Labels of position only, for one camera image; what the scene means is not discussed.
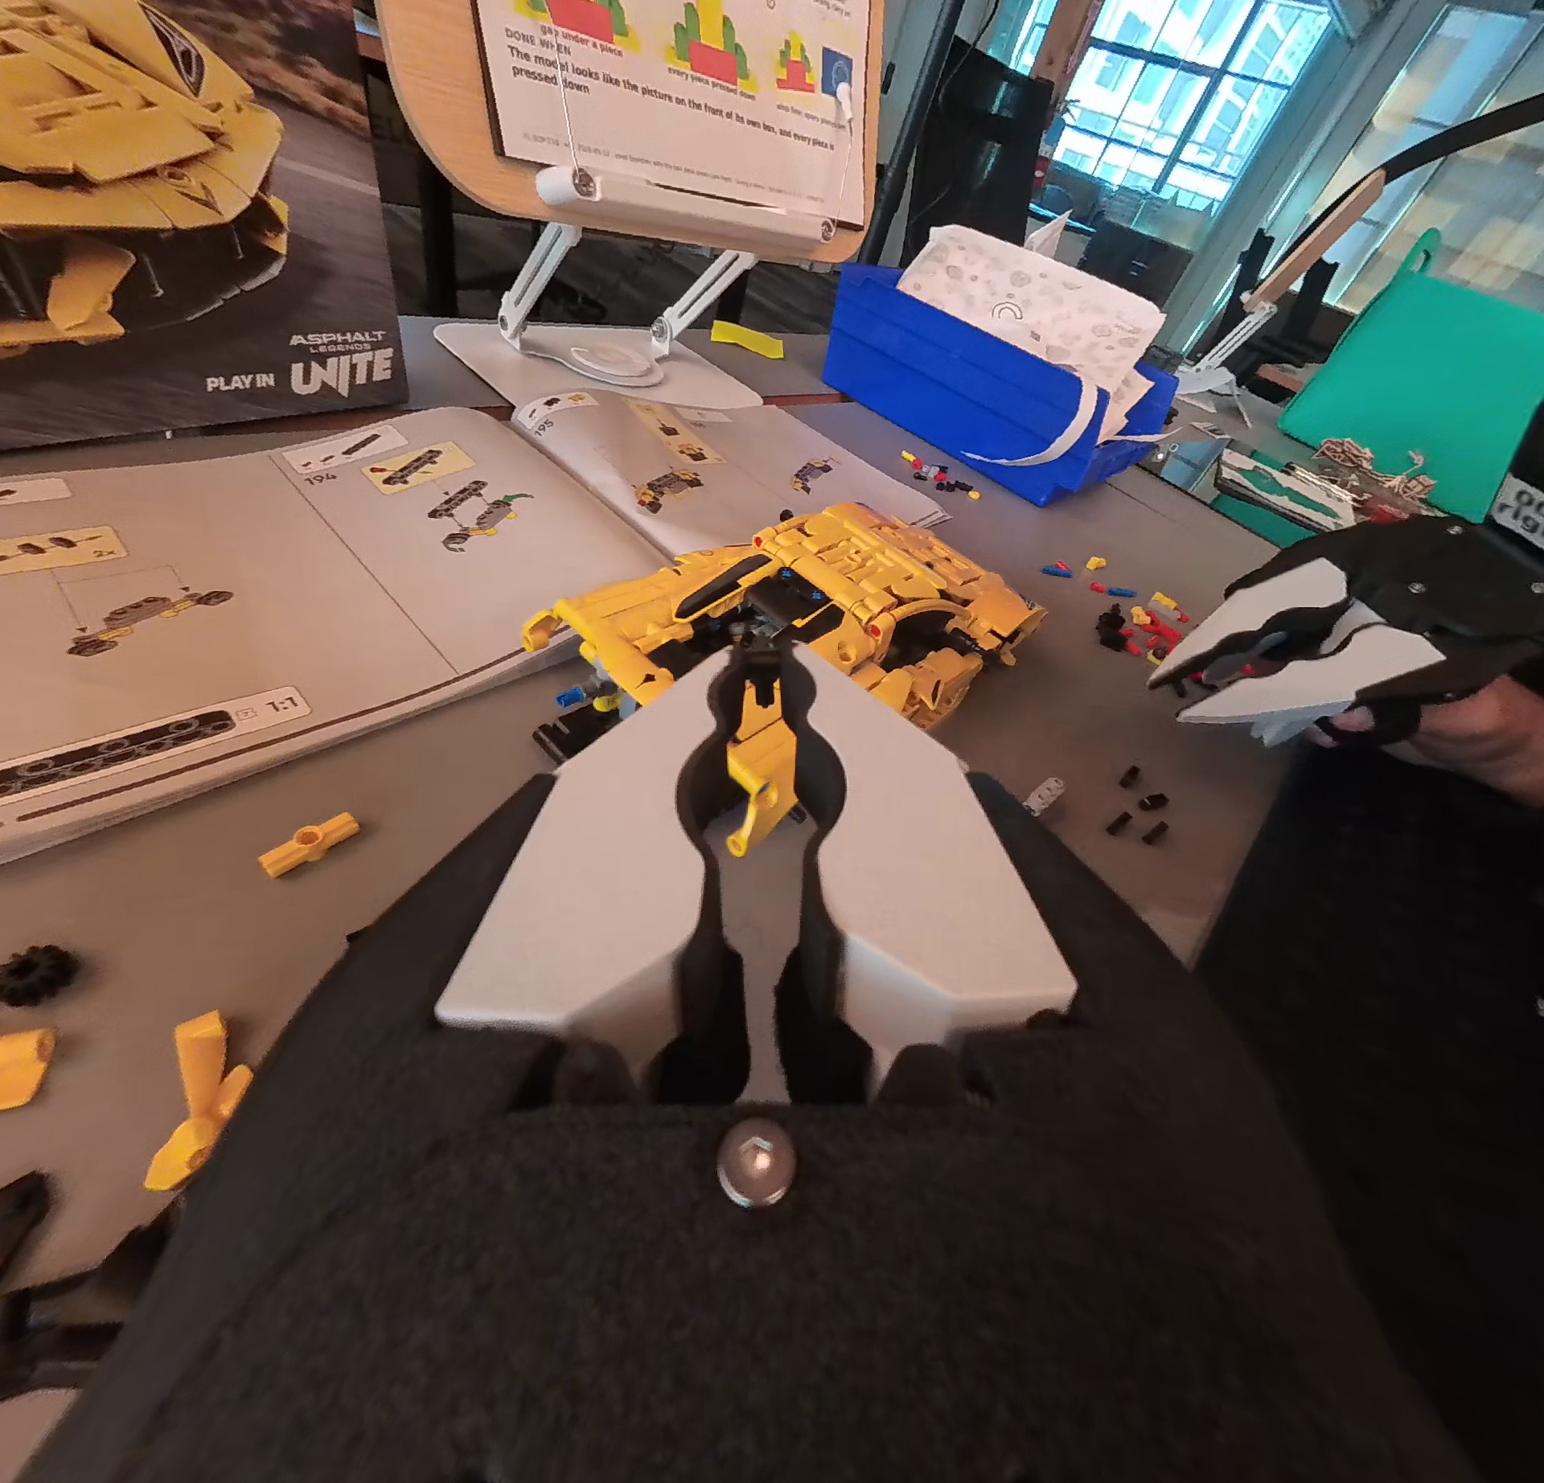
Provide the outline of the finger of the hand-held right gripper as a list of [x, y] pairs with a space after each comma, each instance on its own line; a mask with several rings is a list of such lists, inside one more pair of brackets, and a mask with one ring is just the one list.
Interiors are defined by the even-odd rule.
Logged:
[[1241, 582], [1155, 668], [1155, 679], [1191, 679], [1229, 660], [1282, 644], [1322, 644], [1351, 603], [1344, 570], [1325, 558]]
[[1261, 744], [1303, 737], [1310, 725], [1365, 701], [1380, 684], [1439, 668], [1441, 649], [1387, 624], [1361, 624], [1329, 653], [1246, 661], [1205, 701], [1177, 715], [1180, 725], [1242, 729]]

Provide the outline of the yellow brick toy car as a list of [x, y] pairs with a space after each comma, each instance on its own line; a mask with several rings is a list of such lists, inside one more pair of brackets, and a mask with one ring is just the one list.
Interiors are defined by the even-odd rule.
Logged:
[[533, 730], [555, 763], [586, 751], [715, 653], [805, 644], [922, 730], [989, 668], [1010, 668], [1048, 611], [931, 531], [860, 503], [788, 515], [748, 543], [696, 549], [564, 598], [524, 627], [529, 651], [576, 634], [589, 687]]

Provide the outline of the white paper strip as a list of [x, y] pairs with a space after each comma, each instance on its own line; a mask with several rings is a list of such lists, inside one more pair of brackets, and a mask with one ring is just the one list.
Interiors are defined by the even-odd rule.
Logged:
[[962, 451], [958, 456], [963, 462], [975, 462], [996, 468], [1031, 468], [1048, 465], [1063, 458], [1079, 444], [1084, 434], [1091, 431], [1099, 398], [1099, 389], [1094, 382], [1081, 374], [1075, 374], [1074, 377], [1077, 381], [1075, 410], [1068, 417], [1062, 432], [1053, 437], [1041, 451], [1018, 458], [991, 458], [975, 451]]

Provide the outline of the building instruction booklet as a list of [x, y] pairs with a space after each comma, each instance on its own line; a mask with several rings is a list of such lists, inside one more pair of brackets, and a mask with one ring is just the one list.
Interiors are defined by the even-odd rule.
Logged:
[[557, 599], [839, 503], [950, 517], [781, 408], [600, 389], [3, 474], [3, 861], [527, 677]]

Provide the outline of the teal felt bag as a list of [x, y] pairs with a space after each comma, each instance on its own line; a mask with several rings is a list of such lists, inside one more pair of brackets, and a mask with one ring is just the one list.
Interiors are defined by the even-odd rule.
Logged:
[[1542, 396], [1542, 315], [1432, 274], [1425, 231], [1280, 412], [1303, 446], [1344, 437], [1379, 468], [1423, 456], [1434, 503], [1487, 517]]

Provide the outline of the green picture card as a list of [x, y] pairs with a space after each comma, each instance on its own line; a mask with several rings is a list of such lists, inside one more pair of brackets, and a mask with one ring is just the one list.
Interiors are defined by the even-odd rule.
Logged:
[[1275, 467], [1249, 451], [1225, 448], [1215, 465], [1215, 489], [1315, 534], [1361, 522], [1354, 496], [1320, 475], [1287, 463]]

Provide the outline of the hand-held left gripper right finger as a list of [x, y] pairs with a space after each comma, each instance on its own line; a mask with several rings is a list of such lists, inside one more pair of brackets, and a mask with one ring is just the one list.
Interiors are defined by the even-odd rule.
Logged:
[[827, 997], [856, 1033], [974, 1033], [1070, 1008], [1075, 980], [955, 754], [810, 646], [788, 661]]

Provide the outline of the pile of red black pins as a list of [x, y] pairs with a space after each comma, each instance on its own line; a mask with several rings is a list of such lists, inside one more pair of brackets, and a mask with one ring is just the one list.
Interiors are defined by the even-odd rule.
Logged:
[[1194, 620], [1172, 596], [1161, 591], [1146, 596], [1136, 587], [1110, 582], [1106, 570], [1105, 558], [1091, 556], [1082, 567], [1055, 560], [1039, 567], [1039, 575], [1099, 599], [1091, 618], [1096, 644], [1160, 668], [1187, 637]]

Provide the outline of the wooden board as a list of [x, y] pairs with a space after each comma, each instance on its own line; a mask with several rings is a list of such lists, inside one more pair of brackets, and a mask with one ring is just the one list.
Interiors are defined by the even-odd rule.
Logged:
[[688, 196], [645, 186], [641, 196], [598, 205], [553, 207], [538, 189], [543, 167], [495, 148], [474, 0], [374, 0], [376, 26], [398, 107], [421, 152], [477, 207], [510, 219], [569, 220], [617, 238], [744, 250], [777, 262], [839, 264], [856, 258], [872, 224], [877, 179], [879, 93], [869, 88], [858, 140], [862, 215], [832, 231], [796, 234], [757, 229], [738, 203], [701, 200], [705, 217], [688, 214]]

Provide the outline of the pile of yellow black pieces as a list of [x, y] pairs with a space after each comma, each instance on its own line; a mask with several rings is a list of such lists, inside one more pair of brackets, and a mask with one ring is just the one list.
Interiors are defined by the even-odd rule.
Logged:
[[[262, 872], [277, 878], [315, 863], [355, 837], [360, 823], [348, 813], [302, 827], [260, 856]], [[28, 1106], [38, 1094], [53, 1056], [53, 1030], [35, 1028], [2, 1039], [2, 1108]], [[164, 1257], [183, 1221], [184, 1190], [219, 1142], [241, 1097], [252, 1085], [246, 1064], [228, 1068], [229, 1027], [219, 1009], [179, 1023], [172, 1044], [183, 1089], [184, 1114], [162, 1144], [145, 1175], [145, 1190], [167, 1197], [145, 1226], [131, 1230], [93, 1269], [3, 1295], [2, 1400], [35, 1392], [84, 1387], [117, 1340], [126, 1318]], [[3, 1185], [3, 1276], [47, 1221], [52, 1204], [48, 1176], [31, 1171]]]

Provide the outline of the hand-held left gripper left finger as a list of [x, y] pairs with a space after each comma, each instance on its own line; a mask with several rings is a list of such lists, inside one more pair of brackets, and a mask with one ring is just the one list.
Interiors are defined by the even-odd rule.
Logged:
[[703, 1037], [726, 984], [689, 779], [724, 754], [720, 649], [555, 773], [436, 1002], [448, 1028]]

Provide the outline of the black metal pole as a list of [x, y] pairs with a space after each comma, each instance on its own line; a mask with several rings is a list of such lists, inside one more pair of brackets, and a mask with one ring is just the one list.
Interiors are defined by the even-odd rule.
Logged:
[[865, 265], [877, 265], [884, 258], [886, 243], [898, 227], [903, 198], [910, 195], [913, 183], [922, 129], [965, 5], [967, 0], [908, 0], [896, 43], [898, 83], [905, 96], [889, 153], [882, 160], [869, 233], [858, 251], [858, 260]]

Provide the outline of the toy car set box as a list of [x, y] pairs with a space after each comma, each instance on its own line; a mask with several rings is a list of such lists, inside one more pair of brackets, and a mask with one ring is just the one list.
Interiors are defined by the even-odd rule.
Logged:
[[2, 448], [402, 403], [352, 0], [2, 0]]

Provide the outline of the wooden model on red base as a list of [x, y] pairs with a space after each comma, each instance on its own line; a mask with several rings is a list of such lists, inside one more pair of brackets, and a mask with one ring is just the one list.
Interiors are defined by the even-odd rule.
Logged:
[[1435, 479], [1425, 472], [1425, 456], [1418, 450], [1406, 451], [1399, 470], [1380, 470], [1375, 453], [1354, 439], [1330, 437], [1318, 444], [1315, 456], [1330, 462], [1361, 487], [1379, 487], [1391, 496], [1420, 503], [1435, 489]]

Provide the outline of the instruction sheet with coloured blocks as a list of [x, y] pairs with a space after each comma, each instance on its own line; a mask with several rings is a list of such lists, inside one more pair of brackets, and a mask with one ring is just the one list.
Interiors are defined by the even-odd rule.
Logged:
[[872, 0], [472, 0], [500, 157], [863, 214]]

